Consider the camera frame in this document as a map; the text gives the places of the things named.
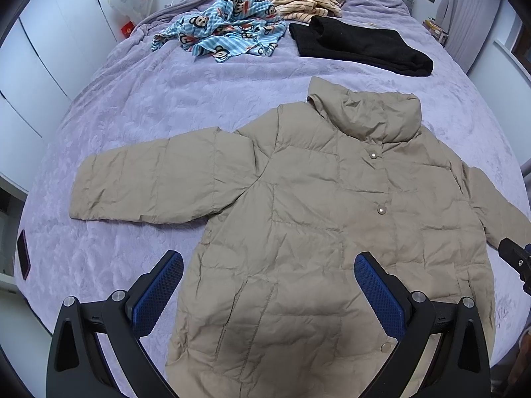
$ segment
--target jacket button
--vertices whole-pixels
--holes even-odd
[[[391,343],[383,343],[380,350],[382,353],[389,353],[391,351],[392,344]]]

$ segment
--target phone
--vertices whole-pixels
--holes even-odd
[[[20,232],[20,236],[17,240],[17,251],[19,252],[20,272],[22,273],[22,278],[25,280],[30,273],[31,263],[28,254],[28,245],[26,244],[26,232],[24,229]]]

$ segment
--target beige puffer jacket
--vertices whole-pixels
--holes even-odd
[[[529,220],[420,124],[415,96],[320,78],[306,103],[236,133],[203,129],[87,158],[70,209],[150,223],[207,214],[167,359],[181,398],[357,397],[395,345],[352,274],[366,250],[411,291],[473,297],[492,349],[485,236],[496,247],[531,241]]]

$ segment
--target purple blanket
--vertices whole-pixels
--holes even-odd
[[[223,64],[210,56],[194,57],[177,40],[150,51],[155,33],[187,11],[204,10],[212,1],[184,0],[145,19],[115,47],[72,102],[49,144],[21,222],[31,271],[26,281],[20,269],[15,271],[17,285],[48,329],[53,330],[65,297],[75,295],[87,302],[105,299],[115,289],[128,289],[168,249],[181,252],[186,266],[204,228],[202,220],[182,226],[71,220],[70,191],[85,157],[203,127],[235,130],[281,103],[306,100],[311,76],[355,91],[416,94],[423,123],[470,166],[484,170],[529,216],[520,169],[492,111],[401,0],[347,0],[342,20],[399,31],[409,46],[434,61],[433,74],[426,78],[354,62],[301,58],[289,34],[280,39],[271,57],[244,54]],[[531,302],[518,274],[491,247],[489,257],[496,291],[494,364],[518,338]],[[161,371],[176,305],[173,295],[153,332],[142,339]],[[103,347],[121,389],[132,395],[106,339]]]

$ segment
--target jacket collar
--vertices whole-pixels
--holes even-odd
[[[308,101],[339,130],[360,141],[407,142],[420,129],[420,100],[413,94],[354,92],[314,76]]]

